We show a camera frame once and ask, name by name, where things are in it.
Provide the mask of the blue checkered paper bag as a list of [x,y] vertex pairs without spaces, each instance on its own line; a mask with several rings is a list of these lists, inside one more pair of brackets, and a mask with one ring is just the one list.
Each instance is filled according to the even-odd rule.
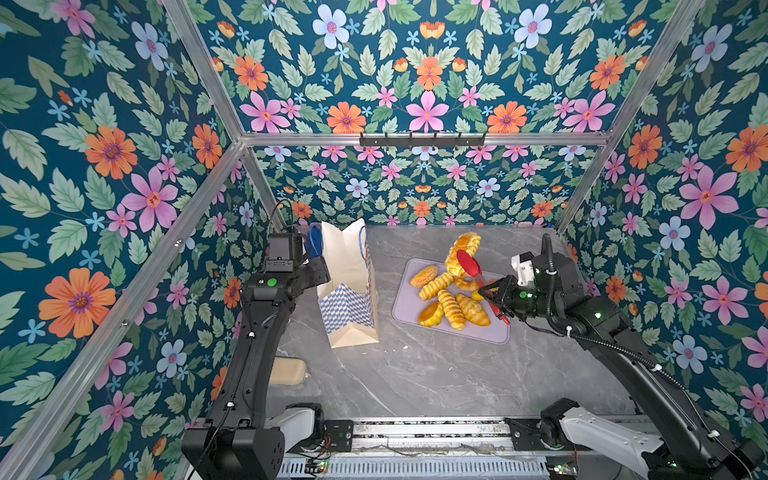
[[375,270],[365,221],[344,229],[322,222],[323,254],[330,281],[316,288],[318,306],[333,349],[380,341]]

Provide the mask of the red silicone tongs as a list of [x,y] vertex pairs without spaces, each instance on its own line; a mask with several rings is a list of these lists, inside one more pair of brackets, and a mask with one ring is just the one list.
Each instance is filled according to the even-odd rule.
[[[468,253],[468,251],[458,250],[456,252],[456,257],[462,269],[477,282],[478,288],[484,287],[485,279],[483,277],[482,269],[480,268],[477,261]],[[500,311],[500,309],[493,305],[490,301],[488,301],[488,303],[494,315],[509,325],[510,320]]]

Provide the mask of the large braided bread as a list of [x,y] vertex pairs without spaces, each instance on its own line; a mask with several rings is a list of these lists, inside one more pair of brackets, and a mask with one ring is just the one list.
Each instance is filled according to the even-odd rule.
[[467,232],[459,236],[450,248],[448,256],[444,262],[446,270],[454,277],[465,277],[466,272],[459,263],[458,253],[464,251],[470,257],[474,257],[481,242],[482,237],[475,232]]

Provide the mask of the lilac plastic tray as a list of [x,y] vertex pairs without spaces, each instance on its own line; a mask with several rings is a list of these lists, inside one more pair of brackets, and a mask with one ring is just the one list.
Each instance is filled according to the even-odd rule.
[[[439,264],[437,261],[433,260],[412,258],[406,262],[401,283],[398,287],[392,308],[392,317],[395,321],[405,325],[422,328],[422,325],[418,322],[419,315],[429,305],[437,303],[438,299],[421,300],[419,297],[420,288],[412,286],[410,280],[414,275],[429,266],[437,266],[439,274],[442,274],[445,271],[443,264]],[[478,326],[471,321],[467,321],[463,330],[457,330],[450,325],[446,318],[443,318],[439,325],[430,327],[430,330],[477,340],[492,345],[505,344],[510,337],[510,326],[495,315],[492,307],[487,301],[480,301],[479,304],[483,307],[489,317],[489,326]]]

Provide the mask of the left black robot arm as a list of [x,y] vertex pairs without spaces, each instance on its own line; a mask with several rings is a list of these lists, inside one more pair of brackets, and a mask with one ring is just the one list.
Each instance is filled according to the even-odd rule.
[[317,404],[289,407],[269,419],[269,380],[279,340],[297,299],[329,280],[325,260],[270,260],[241,292],[243,325],[214,405],[190,427],[181,450],[189,479],[274,479],[292,448],[317,439]]

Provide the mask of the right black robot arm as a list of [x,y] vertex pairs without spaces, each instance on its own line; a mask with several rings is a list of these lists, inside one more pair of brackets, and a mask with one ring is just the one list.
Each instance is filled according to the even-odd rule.
[[656,360],[622,310],[587,292],[576,263],[560,253],[514,258],[515,273],[481,288],[510,318],[546,320],[622,384],[656,428],[634,431],[561,399],[541,414],[542,440],[569,442],[621,464],[642,479],[749,479],[764,460],[760,446],[708,418],[684,386]]

